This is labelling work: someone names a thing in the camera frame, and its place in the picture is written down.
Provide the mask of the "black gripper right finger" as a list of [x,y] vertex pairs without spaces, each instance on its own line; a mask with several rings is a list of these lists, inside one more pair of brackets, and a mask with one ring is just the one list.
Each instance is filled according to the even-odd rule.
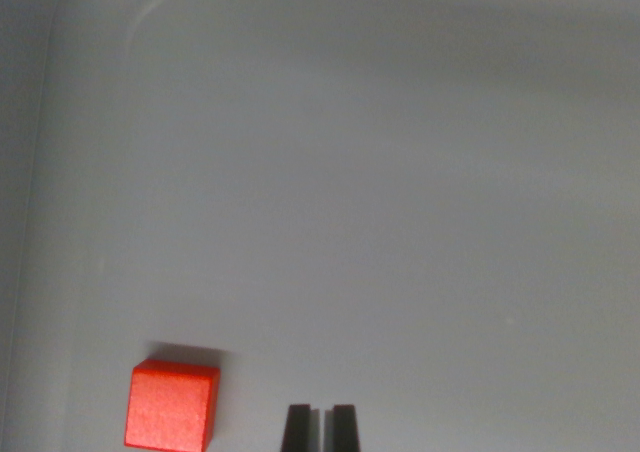
[[361,451],[356,408],[352,404],[333,407],[332,447],[334,452]]

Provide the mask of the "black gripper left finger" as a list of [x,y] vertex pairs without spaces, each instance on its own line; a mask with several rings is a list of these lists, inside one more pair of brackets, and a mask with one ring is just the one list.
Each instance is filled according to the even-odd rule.
[[308,452],[311,437],[311,406],[292,404],[286,416],[281,452]]

